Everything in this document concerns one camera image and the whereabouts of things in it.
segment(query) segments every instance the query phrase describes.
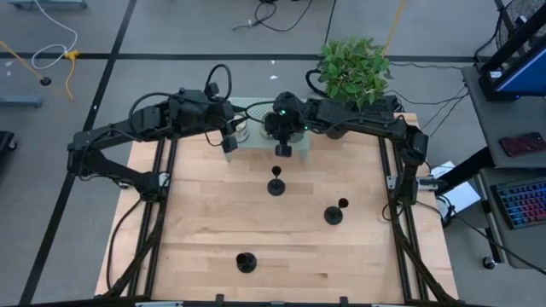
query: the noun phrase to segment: table leg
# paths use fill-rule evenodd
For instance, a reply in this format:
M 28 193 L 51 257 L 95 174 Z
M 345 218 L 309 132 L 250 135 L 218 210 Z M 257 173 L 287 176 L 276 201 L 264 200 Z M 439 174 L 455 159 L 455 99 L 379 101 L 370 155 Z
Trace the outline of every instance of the table leg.
M 468 159 L 456 166 L 453 170 L 440 176 L 438 180 L 443 180 L 447 184 L 436 190 L 435 194 L 441 195 L 449 192 L 459 184 L 476 176 L 479 170 L 493 166 L 495 166 L 495 164 L 493 163 L 491 152 L 488 147 L 484 147 L 477 153 L 468 157 Z

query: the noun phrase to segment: white paper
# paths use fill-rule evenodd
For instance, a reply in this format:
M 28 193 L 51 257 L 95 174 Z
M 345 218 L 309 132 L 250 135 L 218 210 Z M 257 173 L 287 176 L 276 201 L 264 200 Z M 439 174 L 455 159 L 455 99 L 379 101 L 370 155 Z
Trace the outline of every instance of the white paper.
M 433 175 L 434 178 L 438 178 L 445 173 L 450 172 L 454 167 L 455 166 L 451 161 L 443 163 L 441 166 L 435 167 L 433 170 L 431 170 L 431 175 Z M 461 183 L 450 192 L 445 193 L 443 196 L 450 200 L 451 204 L 455 206 L 455 210 L 457 212 L 463 211 L 476 201 L 479 201 L 478 193 L 474 191 L 468 182 Z M 447 206 L 439 206 L 438 209 L 442 213 L 442 216 L 445 217 L 447 214 Z

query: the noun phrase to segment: gray desk surface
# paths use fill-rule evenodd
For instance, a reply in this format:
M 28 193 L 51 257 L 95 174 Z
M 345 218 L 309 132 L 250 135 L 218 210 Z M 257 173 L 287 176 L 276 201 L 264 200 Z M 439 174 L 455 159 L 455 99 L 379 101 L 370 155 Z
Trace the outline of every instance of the gray desk surface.
M 523 259 L 546 269 L 546 244 L 544 244 L 546 224 L 523 229 L 509 229 L 490 188 L 491 185 L 499 183 L 546 177 L 546 170 L 482 169 L 479 171 L 479 175 L 485 185 L 487 199 L 491 204 L 491 211 L 502 241 L 500 243 Z M 507 253 L 506 258 L 514 268 L 527 268 L 526 265 Z
M 498 140 L 539 132 L 546 137 L 546 101 L 542 97 L 521 97 L 517 101 L 487 101 L 476 67 L 465 67 L 462 76 L 474 104 L 487 147 L 497 167 L 546 168 L 546 152 L 508 157 Z

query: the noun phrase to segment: fan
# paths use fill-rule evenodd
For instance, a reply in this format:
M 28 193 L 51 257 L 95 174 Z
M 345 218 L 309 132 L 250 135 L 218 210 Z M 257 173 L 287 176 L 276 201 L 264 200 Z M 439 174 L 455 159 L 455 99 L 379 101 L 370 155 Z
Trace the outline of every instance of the fan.
M 510 20 L 514 24 L 514 29 L 518 26 L 522 26 L 527 20 L 531 18 L 533 14 L 546 2 L 546 0 L 512 0 L 506 6 L 506 13 L 510 17 Z M 533 38 L 523 46 L 524 50 L 529 50 L 533 43 L 541 38 L 546 33 L 546 26 L 543 26 Z M 504 22 L 499 24 L 497 29 L 496 43 L 497 48 L 500 49 L 511 37 L 513 33 L 509 32 Z

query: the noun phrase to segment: white cable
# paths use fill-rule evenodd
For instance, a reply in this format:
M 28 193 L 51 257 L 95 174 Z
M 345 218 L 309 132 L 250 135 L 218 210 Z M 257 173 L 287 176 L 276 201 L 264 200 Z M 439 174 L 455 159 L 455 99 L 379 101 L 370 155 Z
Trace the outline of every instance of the white cable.
M 54 20 L 53 18 L 51 18 L 51 16 L 49 16 L 47 13 L 45 13 L 45 10 L 42 9 L 42 6 L 40 6 L 40 3 L 38 3 L 38 0 L 34 0 L 35 4 L 38 6 L 38 8 L 40 9 L 40 11 L 42 11 L 42 13 L 45 15 L 45 17 L 47 17 L 49 20 L 53 21 L 54 23 L 56 23 L 58 26 L 74 33 L 74 42 L 72 43 L 72 45 L 70 46 L 70 48 L 67 48 L 67 46 L 63 45 L 63 44 L 60 44 L 60 43 L 56 43 L 56 44 L 51 44 L 47 47 L 44 47 L 44 48 L 41 48 L 40 50 L 38 50 L 33 56 L 32 56 L 32 59 L 31 59 L 31 63 L 32 63 L 32 67 L 36 68 L 36 69 L 45 69 L 45 68 L 49 68 L 49 67 L 52 67 L 54 64 L 56 64 L 60 59 L 62 59 L 62 57 L 70 52 L 72 50 L 72 48 L 74 48 L 74 45 L 76 44 L 76 42 L 78 41 L 78 34 L 71 28 L 69 28 L 68 26 L 65 26 L 63 24 L 61 24 L 59 21 L 57 20 Z M 36 60 L 36 57 L 41 54 L 42 52 L 44 52 L 45 50 L 47 49 L 50 49 L 50 48 L 54 48 L 54 47 L 61 47 L 64 51 L 62 52 L 62 54 L 57 58 L 57 60 L 55 61 L 52 61 L 50 64 L 44 66 L 44 67 L 39 67 L 36 65 L 36 63 L 34 62 Z

